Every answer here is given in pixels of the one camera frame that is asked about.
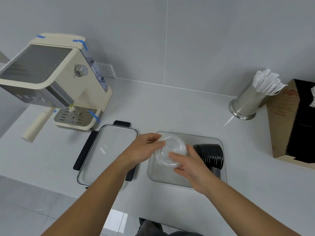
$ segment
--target floor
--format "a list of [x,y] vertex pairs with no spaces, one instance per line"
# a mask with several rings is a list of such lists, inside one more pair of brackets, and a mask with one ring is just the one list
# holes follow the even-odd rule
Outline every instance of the floor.
[[[2,236],[39,236],[76,198],[0,176],[0,231]],[[133,236],[139,218],[111,210],[101,235]],[[170,234],[178,229],[163,225]]]

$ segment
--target clear plastic cup lid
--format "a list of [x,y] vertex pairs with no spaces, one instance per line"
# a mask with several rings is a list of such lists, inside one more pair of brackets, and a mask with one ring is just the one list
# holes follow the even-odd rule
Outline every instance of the clear plastic cup lid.
[[159,141],[166,141],[166,145],[162,149],[158,149],[153,153],[157,162],[165,167],[179,167],[180,163],[169,158],[168,153],[172,151],[181,155],[186,155],[187,148],[185,142],[176,135],[162,136]]

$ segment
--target person's left hand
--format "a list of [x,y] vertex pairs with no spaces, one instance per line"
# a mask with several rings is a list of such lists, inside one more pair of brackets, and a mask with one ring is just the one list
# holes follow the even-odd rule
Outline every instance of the person's left hand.
[[123,151],[120,158],[125,158],[130,164],[130,169],[134,168],[153,154],[157,149],[165,146],[165,141],[157,141],[162,135],[157,133],[147,133],[137,136],[137,138]]

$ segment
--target cream espresso machine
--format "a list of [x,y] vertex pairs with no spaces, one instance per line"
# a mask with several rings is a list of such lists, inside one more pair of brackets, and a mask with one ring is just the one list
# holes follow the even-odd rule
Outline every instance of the cream espresso machine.
[[32,143],[53,112],[58,127],[93,130],[112,96],[85,38],[44,33],[0,70],[0,87],[48,107],[22,135]]

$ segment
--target power outlet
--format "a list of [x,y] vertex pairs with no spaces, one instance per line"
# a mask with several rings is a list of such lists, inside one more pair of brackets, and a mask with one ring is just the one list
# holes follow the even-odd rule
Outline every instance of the power outlet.
[[103,77],[109,77],[109,78],[116,78],[114,69],[111,64],[102,64],[97,63],[97,65],[100,67],[100,71],[102,72]]

